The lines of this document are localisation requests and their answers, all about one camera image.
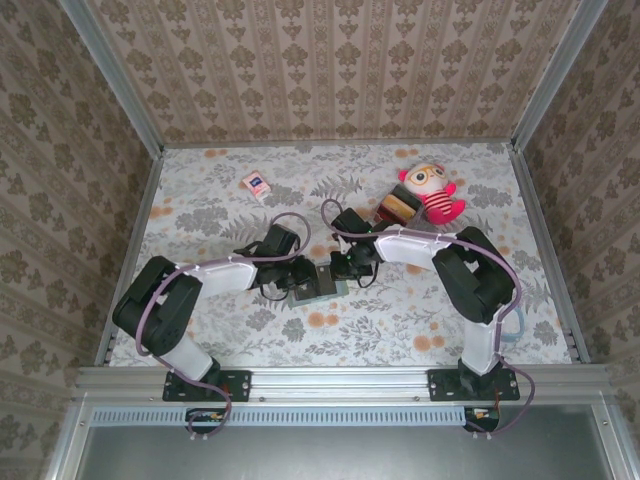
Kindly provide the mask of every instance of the plush doll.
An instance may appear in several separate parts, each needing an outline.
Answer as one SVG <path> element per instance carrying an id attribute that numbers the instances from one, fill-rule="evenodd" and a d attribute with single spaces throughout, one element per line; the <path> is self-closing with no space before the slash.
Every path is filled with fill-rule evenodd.
<path id="1" fill-rule="evenodd" d="M 451 200 L 456 184 L 449 183 L 440 165 L 421 163 L 411 170 L 402 170 L 398 179 L 422 200 L 427 219 L 434 225 L 452 222 L 464 211 L 464 200 Z"/>

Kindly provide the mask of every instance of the patterned wall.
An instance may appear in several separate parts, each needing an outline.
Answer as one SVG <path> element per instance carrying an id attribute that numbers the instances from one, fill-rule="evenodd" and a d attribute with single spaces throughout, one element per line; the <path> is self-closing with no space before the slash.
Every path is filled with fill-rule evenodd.
<path id="1" fill-rule="evenodd" d="M 640 2 L 608 4 L 525 154 L 591 354 L 640 438 Z"/>
<path id="2" fill-rule="evenodd" d="M 55 1 L 0 2 L 0 478 L 36 478 L 92 364 L 150 159 Z"/>
<path id="3" fill-rule="evenodd" d="M 579 0 L 89 0 L 169 144 L 510 137 Z"/>

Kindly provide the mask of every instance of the ventilation slot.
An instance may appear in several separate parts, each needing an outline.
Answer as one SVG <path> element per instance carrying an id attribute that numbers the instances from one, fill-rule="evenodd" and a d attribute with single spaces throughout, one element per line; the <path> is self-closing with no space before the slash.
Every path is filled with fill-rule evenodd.
<path id="1" fill-rule="evenodd" d="M 185 426 L 185 407 L 100 407 L 93 427 Z M 463 407 L 234 407 L 229 427 L 272 426 L 455 426 L 464 425 Z M 209 425 L 193 422 L 195 426 Z"/>

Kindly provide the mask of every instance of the small box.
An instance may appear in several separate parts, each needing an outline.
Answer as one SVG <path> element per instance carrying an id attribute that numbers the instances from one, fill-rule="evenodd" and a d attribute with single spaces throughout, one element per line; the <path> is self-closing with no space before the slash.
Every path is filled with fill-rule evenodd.
<path id="1" fill-rule="evenodd" d="M 271 192 L 271 187 L 258 172 L 251 172 L 250 175 L 242 179 L 242 182 L 260 202 Z"/>
<path id="2" fill-rule="evenodd" d="M 402 185 L 397 185 L 378 205 L 374 221 L 388 222 L 406 226 L 418 210 L 422 202 Z"/>

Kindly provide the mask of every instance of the black mounting bracket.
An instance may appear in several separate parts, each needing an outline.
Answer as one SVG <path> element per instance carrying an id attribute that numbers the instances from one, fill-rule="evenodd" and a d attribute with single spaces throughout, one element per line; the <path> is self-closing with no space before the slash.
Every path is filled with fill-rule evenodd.
<path id="1" fill-rule="evenodd" d="M 248 402 L 251 393 L 250 370 L 221 370 L 217 386 L 227 392 L 233 402 Z M 217 393 L 186 383 L 168 372 L 162 392 L 165 402 L 223 402 Z"/>
<path id="2" fill-rule="evenodd" d="M 514 401 L 520 400 L 516 374 L 508 368 L 490 373 L 490 381 L 475 391 L 463 385 L 458 368 L 434 368 L 427 371 L 427 385 L 432 402 Z"/>

